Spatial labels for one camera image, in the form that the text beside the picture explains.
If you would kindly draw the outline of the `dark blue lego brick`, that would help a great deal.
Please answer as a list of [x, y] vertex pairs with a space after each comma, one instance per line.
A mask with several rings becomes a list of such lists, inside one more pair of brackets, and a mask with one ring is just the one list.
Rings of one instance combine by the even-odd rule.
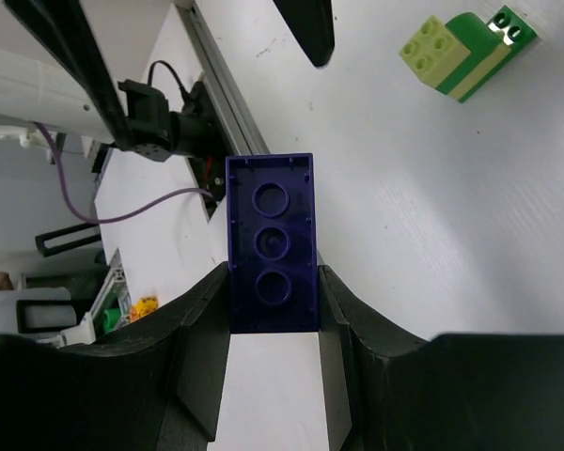
[[229, 157], [226, 190], [232, 332], [318, 331], [312, 154]]

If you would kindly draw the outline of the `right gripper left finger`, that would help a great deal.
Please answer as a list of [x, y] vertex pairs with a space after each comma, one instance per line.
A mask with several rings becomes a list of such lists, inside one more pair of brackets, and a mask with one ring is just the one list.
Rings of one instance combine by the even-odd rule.
[[0, 450], [203, 450], [230, 341], [220, 264], [179, 298], [90, 345], [0, 334]]

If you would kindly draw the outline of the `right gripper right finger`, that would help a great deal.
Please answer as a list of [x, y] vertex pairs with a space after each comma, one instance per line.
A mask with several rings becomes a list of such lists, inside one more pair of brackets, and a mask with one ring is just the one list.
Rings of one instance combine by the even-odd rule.
[[333, 450], [564, 450], [564, 334], [424, 340], [319, 268]]

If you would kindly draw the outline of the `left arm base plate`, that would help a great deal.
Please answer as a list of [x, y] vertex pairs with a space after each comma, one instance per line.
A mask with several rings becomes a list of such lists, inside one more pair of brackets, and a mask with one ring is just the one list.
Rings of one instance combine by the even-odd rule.
[[231, 146], [225, 131], [216, 114], [207, 88], [202, 81], [193, 84], [190, 91], [189, 105], [184, 105], [183, 113], [194, 113], [207, 119], [214, 129], [214, 136], [208, 138], [200, 150], [203, 155], [199, 159], [188, 161], [199, 188], [207, 190], [211, 196], [202, 196], [203, 206], [209, 221], [219, 204], [226, 196], [226, 157], [231, 154]]

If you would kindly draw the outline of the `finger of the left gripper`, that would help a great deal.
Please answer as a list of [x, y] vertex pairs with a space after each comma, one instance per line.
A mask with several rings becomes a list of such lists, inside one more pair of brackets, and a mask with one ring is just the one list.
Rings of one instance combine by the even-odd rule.
[[290, 32], [314, 67], [326, 66], [335, 50], [331, 0], [274, 0]]

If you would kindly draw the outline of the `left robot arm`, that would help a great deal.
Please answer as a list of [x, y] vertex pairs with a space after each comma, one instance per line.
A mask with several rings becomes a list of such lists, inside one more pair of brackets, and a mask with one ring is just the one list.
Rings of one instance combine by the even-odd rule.
[[206, 157], [218, 138], [215, 119], [194, 112], [188, 95], [175, 112], [149, 83], [114, 82], [80, 2], [4, 6], [55, 64], [0, 49], [0, 134], [49, 147], [51, 132], [73, 132], [154, 162]]

